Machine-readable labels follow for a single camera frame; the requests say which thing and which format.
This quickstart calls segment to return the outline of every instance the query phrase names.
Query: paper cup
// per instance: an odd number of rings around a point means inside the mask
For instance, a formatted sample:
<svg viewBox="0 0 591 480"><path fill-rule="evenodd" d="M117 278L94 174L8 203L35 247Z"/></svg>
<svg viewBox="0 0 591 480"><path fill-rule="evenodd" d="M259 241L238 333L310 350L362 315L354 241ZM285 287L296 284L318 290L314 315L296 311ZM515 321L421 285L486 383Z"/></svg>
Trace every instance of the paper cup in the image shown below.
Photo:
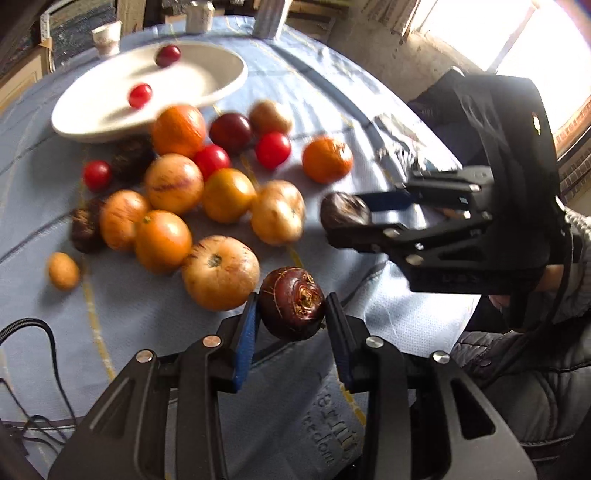
<svg viewBox="0 0 591 480"><path fill-rule="evenodd" d="M99 56L110 57L119 53L121 40L121 20L101 25L92 31L92 40L99 51Z"/></svg>

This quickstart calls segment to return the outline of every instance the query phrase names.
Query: white bowl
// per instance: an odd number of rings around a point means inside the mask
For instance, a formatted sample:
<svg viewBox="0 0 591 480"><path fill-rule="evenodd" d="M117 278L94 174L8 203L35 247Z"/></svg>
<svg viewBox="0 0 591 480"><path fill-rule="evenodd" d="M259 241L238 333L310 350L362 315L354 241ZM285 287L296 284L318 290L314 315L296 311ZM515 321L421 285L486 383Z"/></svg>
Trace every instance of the white bowl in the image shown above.
<svg viewBox="0 0 591 480"><path fill-rule="evenodd" d="M172 41L179 61L160 68L154 63L164 44L152 44L117 55L77 79L51 114L53 129L80 142L108 142L149 131L167 106L212 105L238 90L248 68L234 52L195 41ZM139 83L152 87L152 98L138 110L129 106L129 91Z"/></svg>

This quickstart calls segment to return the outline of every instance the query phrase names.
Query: black cable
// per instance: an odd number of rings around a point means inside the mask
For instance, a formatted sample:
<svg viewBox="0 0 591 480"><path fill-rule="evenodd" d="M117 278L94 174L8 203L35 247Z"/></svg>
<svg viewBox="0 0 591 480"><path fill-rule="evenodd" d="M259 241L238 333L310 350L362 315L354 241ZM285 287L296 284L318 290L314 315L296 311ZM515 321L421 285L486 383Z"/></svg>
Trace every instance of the black cable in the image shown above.
<svg viewBox="0 0 591 480"><path fill-rule="evenodd" d="M68 400L66 392L64 391L64 387L61 384L60 373L57 369L56 340L53 336L53 332L51 331L51 328L49 327L49 325L46 324L43 320L39 320L39 319L36 319L33 317L27 317L27 318L17 320L16 322L12 322L10 325L3 328L2 331L0 332L0 345L2 345L6 341L6 339L8 337L10 337L13 333L15 333L15 332L19 331L21 328L25 328L25 327L39 327L40 329L45 331L45 333L47 334L47 337L49 338L49 345L51 348L51 363L53 366L53 375L56 379L57 388L59 389L61 397L64 399L64 402L66 403L66 407L68 408L68 411L70 412L73 425L74 425L74 427L76 427L78 425L78 423L76 421L76 415L74 414L74 409L72 408L72 405L70 404L70 400Z"/></svg>
<svg viewBox="0 0 591 480"><path fill-rule="evenodd" d="M44 417L43 415L32 415L31 418L28 419L27 422L22 427L22 433L25 434L31 426L34 426L37 430L41 430L41 427L37 423L37 420L41 420L41 421L44 421L45 423L47 423L50 426L50 428L55 430L56 433L61 437L63 442L60 442L59 440L55 440L56 443L58 443L60 445L66 444L66 442L68 441L68 437L66 437L66 434L64 434L64 432L62 432L59 427L54 425L50 419L48 419L47 417Z"/></svg>
<svg viewBox="0 0 591 480"><path fill-rule="evenodd" d="M26 440L26 441L28 441L28 442L42 443L43 445L46 445L46 446L48 446L50 449L52 449L52 450L53 450L53 453L55 453L55 454L56 454L56 456L58 455L58 451L57 451L57 449L56 449L56 448L55 448L55 447L54 447L54 446L53 446L51 443L49 443L47 440L44 440L44 439L38 439L38 438L35 438L35 437L25 437L25 436L21 437L21 439L22 439L22 440Z"/></svg>
<svg viewBox="0 0 591 480"><path fill-rule="evenodd" d="M27 418L27 422L25 423L25 427L22 430L22 434L24 434L28 427L27 424L32 424L35 426L35 428L37 430L39 430L43 435L45 435L47 438L49 438L50 440L56 442L58 445L65 445L66 442L65 441L60 441L56 438L54 438L52 435L49 435L49 432L43 430L43 428L41 428L37 422L35 422L34 417L39 417L38 415L33 415L32 417L27 413L27 411L25 410L25 407L22 406L22 404L18 401L17 396L14 394L14 392L12 391L12 388L10 388L10 385L8 385L8 383L6 382L6 380L4 380L3 378L0 377L0 384L4 384L4 386L6 386L8 393L10 393L10 396L12 397L12 399L14 400L14 403L17 404L17 407L21 410L22 414ZM60 432L58 430L58 433L60 436L64 436L63 432Z"/></svg>
<svg viewBox="0 0 591 480"><path fill-rule="evenodd" d="M564 270L562 272L562 277L560 278L560 285L558 286L558 290L556 292L556 296L554 297L554 301L552 302L552 306L546 315L546 318L536 328L529 337L527 337L524 345L521 348L513 351L512 355L507 355L507 358L504 359L505 361L500 366L500 368L480 385L480 389L483 390L484 388L490 386L493 382L495 382L504 372L507 371L509 367L511 367L521 356L521 354L526 350L527 346L534 340L542 335L544 335L550 328L552 327L554 317L558 313L558 309L560 308L560 304L564 300L564 295L566 294L566 290L569 286L569 279L570 279L570 270L573 265L573 233L570 229L570 224L566 224L563 228L563 233L566 238L566 244L564 249Z"/></svg>

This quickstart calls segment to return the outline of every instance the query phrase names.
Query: light blue tablecloth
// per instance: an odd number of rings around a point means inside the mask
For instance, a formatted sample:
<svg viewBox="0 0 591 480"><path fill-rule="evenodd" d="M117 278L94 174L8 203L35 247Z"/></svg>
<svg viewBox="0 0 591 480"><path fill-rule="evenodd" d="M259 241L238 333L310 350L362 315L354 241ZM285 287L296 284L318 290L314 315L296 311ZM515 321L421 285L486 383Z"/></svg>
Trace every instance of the light blue tablecloth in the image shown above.
<svg viewBox="0 0 591 480"><path fill-rule="evenodd" d="M183 35L183 28L160 25L135 33L122 40L122 50L170 42ZM248 65L245 85L220 101L219 109L246 113L257 99L271 98L294 113L293 153L286 164L270 174L257 166L252 152L248 155L260 182L287 179L302 191L308 216L305 235L295 248L304 266L326 293L335 291L346 300L348 313L364 318L373 334L418 355L449 351L478 298L409 292L398 268L383 255L329 247L318 209L330 190L387 189L389 181L404 178L415 158L442 170L457 168L457 161L401 100L357 65L287 27L277 42L254 40L251 31L250 18L217 17L207 35L185 38L234 50ZM159 355L182 351L214 332L229 315L207 312L193 303L179 274L154 277L132 255L106 250L83 258L69 245L69 212L80 199L83 162L109 159L113 147L57 136L51 128L51 111L59 96L99 62L96 50L73 58L0 118L0 327L26 316L51 325L61 377L80 416L136 351L151 348ZM208 107L203 115L209 122L216 113ZM374 121L378 115L383 122ZM383 124L389 125L389 131L379 127ZM328 187L313 183L300 167L301 150L325 133L345 140L355 155L352 174ZM243 168L240 161L235 163ZM389 218L419 228L436 216L412 207ZM221 233L249 245L261 262L261 279L292 264L286 249L261 243L247 222L222 226L201 211L187 217L194 239ZM83 287L64 294L48 285L45 264L54 251L66 251L85 266ZM261 330L259 350L275 341ZM5 343L0 375L13 385L30 414L67 418L42 332L27 329ZM331 478L361 451L364 408L363 395L353 399L337 382L326 332L272 353L253 367L243 391L220 400L230 477ZM329 410L353 432L347 445L332 433ZM5 390L0 390L0 417L23 420ZM44 447L29 447L31 461L45 474L53 454ZM173 472L172 465L168 471Z"/></svg>

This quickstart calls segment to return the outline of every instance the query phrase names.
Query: sunlight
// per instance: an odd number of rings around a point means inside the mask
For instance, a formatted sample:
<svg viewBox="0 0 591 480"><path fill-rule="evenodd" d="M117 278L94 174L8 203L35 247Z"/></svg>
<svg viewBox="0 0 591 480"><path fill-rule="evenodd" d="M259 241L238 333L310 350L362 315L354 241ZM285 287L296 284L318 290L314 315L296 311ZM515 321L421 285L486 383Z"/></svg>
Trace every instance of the sunlight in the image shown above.
<svg viewBox="0 0 591 480"><path fill-rule="evenodd" d="M591 49L570 17L554 2L545 2L497 73L530 78L557 132L591 95Z"/></svg>
<svg viewBox="0 0 591 480"><path fill-rule="evenodd" d="M530 5L530 0L439 0L425 29L486 70Z"/></svg>

